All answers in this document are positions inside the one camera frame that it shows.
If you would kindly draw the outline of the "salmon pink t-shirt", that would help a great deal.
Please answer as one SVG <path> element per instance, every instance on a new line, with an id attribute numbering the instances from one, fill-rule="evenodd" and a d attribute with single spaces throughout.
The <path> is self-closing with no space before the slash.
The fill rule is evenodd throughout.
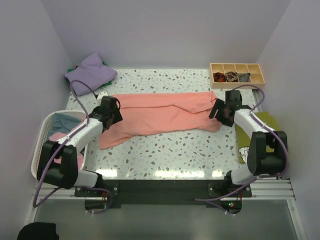
<path id="1" fill-rule="evenodd" d="M 216 103 L 214 92 L 117 94 L 122 121 L 99 137 L 101 150 L 135 136 L 149 136 L 192 129 L 217 132 L 221 123 L 209 114 Z"/>

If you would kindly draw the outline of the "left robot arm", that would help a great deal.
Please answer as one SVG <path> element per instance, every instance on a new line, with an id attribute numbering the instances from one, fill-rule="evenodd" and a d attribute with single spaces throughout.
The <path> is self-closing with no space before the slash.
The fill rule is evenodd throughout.
<path id="1" fill-rule="evenodd" d="M 99 196 L 104 190 L 104 184 L 99 181 L 102 176 L 79 169 L 78 153 L 113 124 L 123 120 L 120 109 L 121 104 L 116 97 L 103 96 L 100 105 L 86 114 L 83 122 L 70 133 L 56 141 L 47 140 L 42 145 L 36 173 L 39 184 L 67 190 L 86 187 L 92 196 Z"/>

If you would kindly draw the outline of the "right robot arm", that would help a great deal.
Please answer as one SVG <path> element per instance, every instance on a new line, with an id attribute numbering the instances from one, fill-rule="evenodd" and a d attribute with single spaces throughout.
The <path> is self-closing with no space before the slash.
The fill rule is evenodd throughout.
<path id="1" fill-rule="evenodd" d="M 243 105 L 239 90 L 228 90 L 225 100 L 217 99 L 209 118 L 228 127 L 234 124 L 240 126 L 250 139 L 246 163 L 229 171 L 223 179 L 222 189 L 227 196 L 235 196 L 241 186 L 258 178 L 281 176 L 287 171 L 287 134 L 269 127 L 257 117 L 252 108 Z"/>

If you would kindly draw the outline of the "olive green t-shirt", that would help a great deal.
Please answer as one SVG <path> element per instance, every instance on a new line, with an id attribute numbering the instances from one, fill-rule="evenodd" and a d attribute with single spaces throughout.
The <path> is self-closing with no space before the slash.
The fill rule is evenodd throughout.
<path id="1" fill-rule="evenodd" d="M 255 115 L 261 121 L 266 123 L 270 128 L 273 128 L 276 131 L 280 130 L 280 127 L 275 117 L 270 115 L 268 112 L 257 112 Z M 247 157 L 249 153 L 250 137 L 245 133 L 245 131 L 240 126 L 235 125 L 235 129 L 236 129 L 238 160 L 240 164 L 245 164 L 247 162 Z"/>

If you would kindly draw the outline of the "red black rolled sock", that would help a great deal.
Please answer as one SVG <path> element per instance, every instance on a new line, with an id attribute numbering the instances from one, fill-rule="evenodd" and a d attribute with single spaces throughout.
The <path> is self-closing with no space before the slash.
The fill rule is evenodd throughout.
<path id="1" fill-rule="evenodd" d="M 216 83 L 224 83 L 226 81 L 226 76 L 221 72 L 216 72 L 213 74 L 213 81 Z"/>

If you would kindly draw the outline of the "wooden compartment tray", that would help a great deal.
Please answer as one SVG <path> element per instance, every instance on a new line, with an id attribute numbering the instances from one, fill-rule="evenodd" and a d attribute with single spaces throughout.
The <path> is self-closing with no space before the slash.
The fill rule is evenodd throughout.
<path id="1" fill-rule="evenodd" d="M 254 89 L 253 86 L 263 88 L 266 84 L 257 63 L 210 63 L 209 77 L 213 89 L 234 89 L 239 86 Z"/>

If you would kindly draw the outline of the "brown patterned rolled sock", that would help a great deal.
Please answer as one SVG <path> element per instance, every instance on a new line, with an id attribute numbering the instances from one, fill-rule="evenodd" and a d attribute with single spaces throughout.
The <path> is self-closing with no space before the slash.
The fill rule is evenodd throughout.
<path id="1" fill-rule="evenodd" d="M 225 80 L 228 83 L 234 83 L 239 81 L 238 73 L 234 71 L 228 71 L 225 73 Z"/>

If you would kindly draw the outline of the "grey rolled sock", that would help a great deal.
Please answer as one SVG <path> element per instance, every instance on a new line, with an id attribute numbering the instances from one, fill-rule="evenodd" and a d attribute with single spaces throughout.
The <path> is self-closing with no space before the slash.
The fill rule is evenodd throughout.
<path id="1" fill-rule="evenodd" d="M 238 79 L 240 83 L 248 83 L 250 81 L 250 76 L 251 74 L 248 73 L 239 73 L 238 74 Z"/>

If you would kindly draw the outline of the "folded lilac t-shirt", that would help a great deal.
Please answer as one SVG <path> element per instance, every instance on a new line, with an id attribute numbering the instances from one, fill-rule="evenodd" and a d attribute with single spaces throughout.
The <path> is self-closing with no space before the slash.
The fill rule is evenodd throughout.
<path id="1" fill-rule="evenodd" d="M 109 83 L 117 75 L 118 72 L 106 66 L 97 52 L 85 58 L 77 68 L 64 74 L 70 83 L 78 80 L 88 85 L 92 90 Z"/>

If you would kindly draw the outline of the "grey blue t-shirt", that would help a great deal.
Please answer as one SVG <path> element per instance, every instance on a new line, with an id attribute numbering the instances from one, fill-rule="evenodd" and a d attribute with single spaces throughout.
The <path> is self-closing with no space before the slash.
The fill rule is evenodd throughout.
<path id="1" fill-rule="evenodd" d="M 84 114 L 80 114 L 76 117 L 65 113 L 54 113 L 51 116 L 51 130 L 47 136 L 51 137 L 56 133 L 68 134 L 75 127 L 81 124 L 84 119 Z"/>

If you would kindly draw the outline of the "folded green t-shirt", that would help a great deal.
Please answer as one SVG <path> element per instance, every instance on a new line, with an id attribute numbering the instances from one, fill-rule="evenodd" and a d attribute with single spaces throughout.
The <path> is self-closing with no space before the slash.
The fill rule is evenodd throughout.
<path id="1" fill-rule="evenodd" d="M 107 73 L 106 79 L 98 79 L 96 76 L 90 73 L 89 76 L 85 76 L 83 77 L 83 79 L 80 77 L 75 78 L 76 80 L 79 80 L 88 87 L 80 82 L 75 82 L 72 84 L 72 88 L 77 96 L 82 96 L 84 94 L 89 93 L 90 91 L 94 91 L 102 87 L 111 85 L 114 78 L 115 76 L 113 74 L 113 69 L 110 68 L 110 72 Z"/>

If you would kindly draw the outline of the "light pink t-shirt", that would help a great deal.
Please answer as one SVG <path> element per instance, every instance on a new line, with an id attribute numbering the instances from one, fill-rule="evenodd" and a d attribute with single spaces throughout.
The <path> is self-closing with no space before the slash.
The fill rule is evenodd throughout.
<path id="1" fill-rule="evenodd" d="M 48 140 L 50 141 L 53 141 L 53 142 L 56 142 L 57 140 L 65 137 L 67 134 L 66 133 L 62 133 L 62 132 L 56 132 L 54 133 L 53 135 L 51 135 Z M 54 158 L 54 162 L 57 163 L 57 164 L 60 164 L 61 163 L 61 160 L 62 158 L 59 157 L 59 158 Z M 84 161 L 84 156 L 82 153 L 77 153 L 77 167 L 78 169 L 80 169 L 83 165 L 83 161 Z"/>

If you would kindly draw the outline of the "white laundry basket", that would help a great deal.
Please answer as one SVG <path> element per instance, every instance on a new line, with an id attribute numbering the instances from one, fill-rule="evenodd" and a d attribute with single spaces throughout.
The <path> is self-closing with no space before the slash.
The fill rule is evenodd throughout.
<path id="1" fill-rule="evenodd" d="M 59 110 L 59 111 L 55 111 L 55 112 L 49 114 L 44 119 L 42 126 L 41 126 L 41 129 L 40 129 L 38 139 L 37 139 L 35 151 L 33 154 L 32 164 L 31 164 L 31 173 L 34 178 L 37 178 L 37 169 L 38 169 L 38 165 L 39 165 L 42 146 L 49 138 L 48 133 L 51 131 L 51 127 L 52 127 L 51 117 L 55 113 L 61 113 L 61 114 L 66 114 L 66 115 L 70 115 L 70 116 L 75 116 L 75 117 L 78 117 L 80 114 L 85 115 L 85 113 L 80 110 Z"/>

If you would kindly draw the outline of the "black object bottom left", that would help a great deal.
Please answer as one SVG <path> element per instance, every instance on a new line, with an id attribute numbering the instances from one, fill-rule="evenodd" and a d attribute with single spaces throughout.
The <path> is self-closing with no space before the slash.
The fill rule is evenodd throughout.
<path id="1" fill-rule="evenodd" d="M 19 231 L 17 240 L 59 240 L 56 227 L 55 223 L 33 222 Z"/>

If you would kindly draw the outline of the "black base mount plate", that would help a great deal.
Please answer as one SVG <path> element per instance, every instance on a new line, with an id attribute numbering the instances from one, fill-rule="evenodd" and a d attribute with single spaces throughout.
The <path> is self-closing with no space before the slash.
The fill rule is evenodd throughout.
<path id="1" fill-rule="evenodd" d="M 74 195 L 85 198 L 87 210 L 101 210 L 110 205 L 120 209 L 123 205 L 201 205 L 196 199 L 215 199 L 235 191 L 238 186 L 223 180 L 103 180 L 109 190 L 75 189 Z"/>

